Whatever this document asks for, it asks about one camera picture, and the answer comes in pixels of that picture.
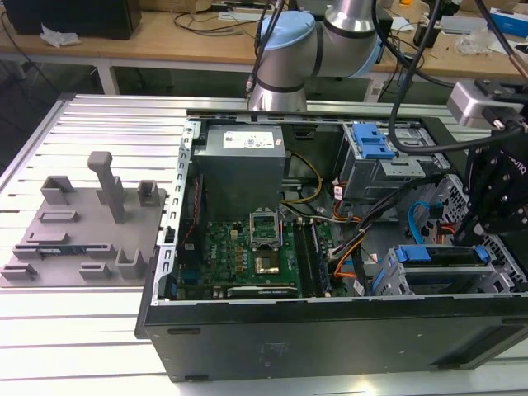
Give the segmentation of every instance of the wooden table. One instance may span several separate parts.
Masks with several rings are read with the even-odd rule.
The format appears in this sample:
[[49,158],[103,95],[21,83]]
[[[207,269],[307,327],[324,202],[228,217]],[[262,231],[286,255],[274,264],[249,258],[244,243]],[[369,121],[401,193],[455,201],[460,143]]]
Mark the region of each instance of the wooden table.
[[[400,6],[395,2],[392,11],[410,22],[417,22],[427,6],[419,1],[411,7]],[[464,16],[474,16],[471,12]],[[249,72],[255,56],[253,39],[239,28],[239,35],[211,37],[197,35],[174,26],[173,15],[169,12],[144,12],[137,31],[130,40],[107,40],[81,37],[80,45],[60,49],[46,44],[38,36],[17,35],[9,26],[14,40],[35,62],[60,64],[90,64],[97,68],[106,94],[117,94],[116,77],[113,68],[167,68],[192,70],[218,70]],[[207,19],[199,15],[196,19]],[[184,16],[182,23],[190,17]],[[233,21],[210,20],[203,24],[194,23],[195,28],[213,28],[232,25]],[[244,27],[254,35],[257,23]],[[399,34],[404,40],[412,41],[414,31]],[[513,78],[517,71],[503,54],[464,56],[455,49],[457,36],[440,34],[435,47],[426,51],[424,73],[445,80],[461,78]],[[22,56],[13,47],[5,32],[0,33],[0,59],[19,61]],[[396,67],[394,56],[385,51],[380,64],[372,68],[366,77],[370,80],[365,99],[377,101],[380,91]]]
[[[391,9],[393,17],[401,16],[416,23],[428,6],[416,1],[412,6],[401,6],[394,2]],[[475,12],[458,12],[458,17],[481,17]],[[402,40],[413,42],[414,31],[400,32],[397,34]],[[520,37],[508,36],[509,40],[522,41]],[[463,55],[456,49],[458,35],[440,33],[433,48],[426,49],[424,64],[421,70],[432,77],[455,83],[463,78],[519,78],[519,72],[512,66],[507,56],[498,52],[479,55]],[[407,45],[402,49],[411,54],[416,52]],[[379,64],[369,73],[370,84],[367,88],[365,101],[378,101],[380,93],[390,76],[396,69],[396,58],[386,49]],[[425,81],[416,76],[415,81]]]

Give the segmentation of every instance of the slotted metal surface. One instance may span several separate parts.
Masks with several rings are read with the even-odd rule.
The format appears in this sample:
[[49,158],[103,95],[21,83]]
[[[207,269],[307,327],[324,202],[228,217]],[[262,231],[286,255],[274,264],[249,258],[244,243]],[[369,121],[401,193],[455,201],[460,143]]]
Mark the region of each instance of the slotted metal surface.
[[[386,116],[390,105],[317,102],[310,110]],[[141,179],[169,185],[188,108],[243,110],[240,100],[78,96],[59,102],[0,179],[0,260],[40,206],[50,175],[97,186],[89,153],[112,152],[125,187]],[[440,117],[457,139],[484,130],[456,125],[443,106],[405,106],[402,114]],[[134,337],[140,288],[0,290],[0,394],[418,395],[528,393],[528,342],[475,371],[350,375],[219,383],[170,382],[148,341]]]

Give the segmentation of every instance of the floor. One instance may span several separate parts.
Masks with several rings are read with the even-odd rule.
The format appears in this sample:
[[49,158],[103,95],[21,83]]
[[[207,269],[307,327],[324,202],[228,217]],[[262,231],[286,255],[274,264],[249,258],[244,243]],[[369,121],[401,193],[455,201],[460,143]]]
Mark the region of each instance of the floor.
[[[17,81],[4,66],[0,64],[0,131],[3,141],[0,144],[0,172],[17,155],[57,97],[28,64],[24,65],[27,69],[24,81]],[[60,92],[102,93],[93,67],[37,66]],[[118,68],[116,75],[123,95],[186,97],[243,97],[247,78],[245,73],[134,68]],[[317,78],[307,82],[306,93],[309,100],[362,101],[366,85],[366,80]],[[392,102],[392,92],[397,89],[393,83],[382,101]],[[406,102],[445,104],[449,94],[449,89],[416,83],[409,91]]]

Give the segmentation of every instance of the workbench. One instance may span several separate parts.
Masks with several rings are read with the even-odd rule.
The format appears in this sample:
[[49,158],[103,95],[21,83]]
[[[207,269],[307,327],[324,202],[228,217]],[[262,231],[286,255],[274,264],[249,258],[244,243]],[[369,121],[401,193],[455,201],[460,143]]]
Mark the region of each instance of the workbench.
[[[243,110],[240,99],[76,96],[58,101],[0,178],[0,256],[6,263],[43,198],[48,175],[95,187],[92,150],[114,157],[124,187],[141,179],[167,188],[176,175],[186,109]],[[309,102],[309,111],[387,116],[388,104]],[[403,105],[406,116],[439,117],[458,139],[487,130],[455,123],[444,106]],[[528,342],[472,371],[349,375],[173,384],[150,341],[134,326],[142,289],[0,289],[0,394],[291,396],[310,394],[494,395],[528,392]]]
[[[427,6],[419,1],[412,6],[400,6],[394,2],[392,13],[418,22]],[[107,40],[81,37],[80,45],[60,49],[48,45],[39,36],[17,35],[9,26],[14,40],[24,52],[37,63],[86,64],[97,68],[103,91],[107,95],[119,94],[114,67],[165,68],[214,70],[249,73],[255,60],[253,39],[240,31],[240,35],[210,37],[197,35],[174,26],[172,19],[177,15],[170,12],[143,12],[143,19],[130,40]],[[471,12],[462,16],[478,17]],[[209,14],[199,15],[205,20]],[[181,23],[188,23],[188,16]],[[211,20],[192,27],[214,28],[232,25],[233,21]],[[247,32],[254,35],[257,24],[247,24]],[[412,33],[399,33],[402,39],[412,41]],[[455,41],[458,36],[440,34],[433,49],[425,54],[422,71],[445,81],[456,82],[461,78],[516,78],[518,72],[510,65],[506,55],[463,56],[457,53]],[[0,59],[24,60],[13,47],[5,32],[0,33]],[[396,68],[395,57],[385,51],[384,57],[370,73],[364,76],[370,80],[365,101],[378,101],[381,89]]]

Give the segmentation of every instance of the orange wire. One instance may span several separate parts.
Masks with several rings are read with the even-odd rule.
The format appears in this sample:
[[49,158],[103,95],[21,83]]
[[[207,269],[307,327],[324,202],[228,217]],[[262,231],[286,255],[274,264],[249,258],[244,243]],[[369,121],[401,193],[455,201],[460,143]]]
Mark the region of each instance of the orange wire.
[[456,233],[455,229],[451,227],[450,225],[442,225],[442,229],[447,229],[448,231],[451,231],[452,233]]
[[[334,219],[336,219],[336,220],[343,220],[343,221],[344,221],[344,220],[348,220],[347,217],[341,217],[341,216],[339,216],[339,214],[337,213],[337,209],[339,209],[339,206],[341,205],[341,203],[342,203],[342,200],[339,200],[339,201],[336,202],[336,204],[333,206],[333,217],[334,217]],[[352,217],[352,220],[353,220],[353,221],[361,221],[361,219],[360,219],[359,217],[357,217],[357,216]]]
[[354,243],[352,245],[352,247],[350,249],[348,249],[348,251],[343,255],[343,257],[341,257],[341,260],[339,260],[339,263],[337,264],[336,270],[333,272],[333,275],[335,277],[340,277],[340,276],[341,277],[346,276],[346,277],[350,277],[350,278],[355,278],[356,277],[356,274],[351,274],[351,273],[347,273],[347,272],[339,272],[339,271],[343,267],[343,263],[345,262],[347,257],[350,256],[352,254],[352,252],[354,252],[354,250],[358,246],[360,246],[360,244],[363,242],[364,239],[365,239],[365,237],[363,237],[362,239],[360,239],[359,241]]

